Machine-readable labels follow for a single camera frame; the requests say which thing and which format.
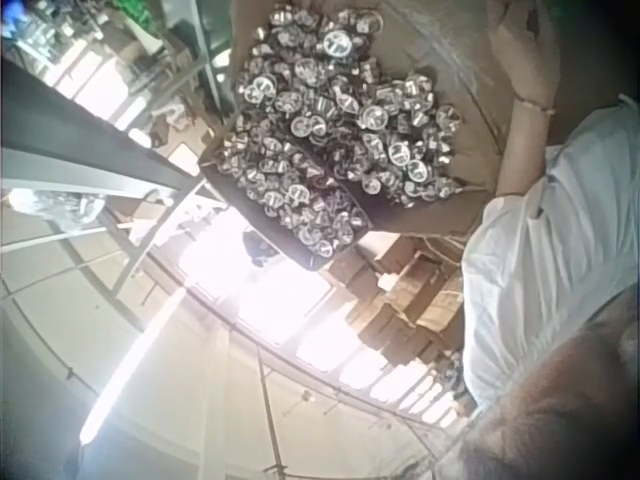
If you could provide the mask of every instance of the metal rod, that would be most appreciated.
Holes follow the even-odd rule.
[[[52,273],[51,275],[47,275],[46,277],[41,278],[39,280],[36,280],[35,282],[30,283],[29,285],[25,285],[24,287],[18,288],[17,290],[14,290],[14,291],[8,293],[4,297],[0,298],[0,300],[9,300],[10,298],[13,298],[16,295],[18,295],[20,292],[28,290],[31,287],[35,287],[36,285],[38,285],[40,283],[43,283],[43,282],[46,282],[47,280],[51,280],[52,278],[59,277],[61,275],[64,275],[65,273],[73,272],[75,270],[79,270],[81,268],[88,267],[90,265],[93,265],[94,263],[101,262],[103,260],[106,260],[106,259],[111,258],[111,257],[115,257],[116,255],[120,255],[122,253],[124,253],[122,250],[116,250],[115,252],[105,253],[104,255],[101,255],[101,256],[96,257],[96,258],[92,258],[91,260],[87,260],[86,262],[78,263],[78,264],[76,264],[76,265],[74,265],[72,267],[65,268],[64,270],[60,270],[59,272]]]
[[[407,427],[409,429],[409,431],[411,433],[413,433],[413,436],[416,437],[416,440],[418,440],[418,442],[420,442],[420,444],[424,447],[424,449],[427,451],[427,453],[431,456],[431,458],[433,458],[433,461],[435,462],[436,460],[438,460],[438,457],[436,457],[436,454],[433,453],[433,450],[431,450],[431,448],[429,447],[429,445],[427,445],[427,442],[420,436],[418,435],[418,432],[416,432],[411,425],[409,424],[409,422],[407,422],[404,418],[401,418],[400,421],[404,424],[405,427]]]
[[[273,422],[273,413],[271,412],[271,402],[269,401],[269,389],[267,388],[267,379],[264,375],[264,364],[262,362],[262,353],[260,347],[256,345],[258,352],[258,369],[260,371],[260,385],[262,386],[262,397],[264,399],[264,408],[267,414],[267,424],[269,425],[269,435],[271,436],[271,447],[273,448],[273,457],[276,461],[276,470],[278,480],[285,480],[284,467],[282,465],[282,456],[280,455],[280,447],[278,445],[278,436],[276,427]]]
[[[120,276],[116,280],[116,283],[113,285],[111,289],[113,297],[117,297],[118,294],[122,291],[124,284],[129,280],[131,275],[138,269],[140,263],[144,257],[149,253],[151,247],[153,246],[160,230],[167,224],[169,220],[182,208],[184,202],[193,194],[195,194],[200,187],[204,185],[206,180],[204,178],[198,178],[191,187],[181,191],[177,198],[174,199],[174,204],[169,207],[162,214],[160,219],[156,222],[156,224],[147,232],[142,242],[140,242],[140,246],[136,249],[136,255],[129,259],[127,265],[123,268]]]
[[[135,225],[135,222],[127,222],[120,223],[117,226],[119,229],[127,229],[131,228]],[[75,232],[63,232],[63,233],[54,233],[52,235],[45,235],[42,237],[30,238],[28,240],[20,240],[18,242],[11,242],[5,245],[2,245],[0,249],[0,254],[5,254],[9,252],[15,252],[17,250],[22,250],[23,248],[34,247],[36,245],[44,245],[45,243],[55,242],[58,240],[63,240],[65,238],[77,238],[85,235],[92,235],[94,233],[101,233],[107,230],[106,227],[92,227],[86,228],[84,230],[77,230]]]

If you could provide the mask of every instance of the cardboard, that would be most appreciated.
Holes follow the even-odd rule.
[[[378,288],[378,276],[365,265],[345,287],[358,300],[371,302],[381,290]]]
[[[344,287],[365,265],[365,259],[352,248],[339,253],[329,265],[320,270],[320,275],[334,287]]]

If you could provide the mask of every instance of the white shirt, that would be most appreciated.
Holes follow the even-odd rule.
[[[524,197],[491,201],[462,260],[465,382],[481,409],[638,281],[638,106],[598,110]]]

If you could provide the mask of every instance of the light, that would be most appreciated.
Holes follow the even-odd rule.
[[[310,331],[300,343],[296,355],[321,372],[333,370],[362,345],[345,321],[354,302],[345,304],[318,328]]]
[[[340,381],[356,390],[375,382],[387,364],[385,358],[372,349],[367,349],[354,358],[340,375]]]
[[[137,97],[115,123],[115,127],[118,130],[124,130],[125,128],[127,128],[131,124],[131,122],[133,122],[133,120],[138,116],[138,114],[142,112],[142,110],[144,110],[144,107],[146,106],[147,101],[144,99],[144,97]]]
[[[138,130],[137,128],[132,128],[129,131],[129,138],[136,143],[142,145],[144,148],[151,148],[151,137],[144,133],[142,130]]]
[[[87,46],[87,42],[84,40],[78,40],[74,43],[69,50],[62,56],[60,63],[50,69],[44,76],[44,83],[53,86],[67,70],[71,64],[80,56]]]
[[[440,428],[448,428],[458,418],[458,414],[455,410],[449,410],[449,412],[440,420]]]
[[[109,383],[107,383],[107,386],[91,409],[80,431],[81,445],[87,445],[96,438],[98,431],[109,415],[109,412],[111,412],[125,385],[133,375],[133,372],[136,371],[138,365],[140,365],[140,362],[149,351],[149,348],[151,348],[151,345],[156,341],[173,312],[178,308],[186,292],[186,286],[176,290],[155,317],[153,317],[145,331],[133,342],[133,345],[120,362],[120,365],[118,365],[118,368],[116,368]]]
[[[371,390],[371,397],[381,402],[395,402],[420,380],[427,371],[422,362],[396,367]]]
[[[422,421],[426,423],[437,422],[453,403],[453,394],[446,393],[440,400],[431,405],[431,407],[422,416]]]
[[[213,63],[214,67],[222,68],[222,67],[228,67],[230,60],[231,60],[231,49],[228,48],[224,52],[219,53],[218,55],[216,55],[216,57],[213,59],[212,63]]]

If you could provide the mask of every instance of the shiny metal component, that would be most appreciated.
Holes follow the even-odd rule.
[[[291,185],[287,191],[287,195],[296,203],[308,203],[311,197],[309,189],[300,184]]]
[[[411,150],[407,142],[396,142],[389,145],[389,160],[398,167],[404,167],[411,160]]]
[[[356,31],[367,35],[380,33],[384,27],[384,20],[375,10],[360,13],[356,20]]]
[[[284,205],[284,195],[278,192],[267,192],[264,194],[262,201],[266,206],[278,209]]]
[[[282,27],[293,22],[293,13],[289,10],[276,10],[269,15],[269,21],[274,27]]]
[[[436,112],[436,123],[447,135],[453,135],[462,125],[462,117],[451,105],[442,105]]]
[[[344,30],[333,30],[322,39],[322,47],[333,58],[345,58],[353,49],[351,37]]]
[[[333,246],[327,240],[320,240],[314,250],[324,258],[331,258],[333,256]]]
[[[272,75],[256,77],[251,85],[260,90],[266,97],[276,96],[276,79]]]
[[[280,92],[274,102],[276,110],[284,113],[296,113],[302,108],[302,95],[298,92]]]
[[[377,195],[382,190],[382,183],[376,177],[369,175],[362,178],[362,189],[369,195]]]
[[[311,134],[311,119],[307,117],[296,117],[291,122],[291,133],[298,138],[308,137]]]
[[[352,113],[353,115],[357,115],[360,111],[360,106],[358,105],[358,101],[353,98],[351,95],[347,95],[346,93],[338,93],[336,95],[336,103],[338,107],[342,109],[343,112]]]
[[[370,105],[362,110],[360,119],[369,130],[382,130],[389,122],[389,114],[378,105]]]
[[[411,160],[407,164],[407,175],[414,182],[422,183],[429,179],[429,170],[420,160]]]
[[[264,93],[255,85],[249,85],[244,91],[244,99],[258,105],[264,99]]]

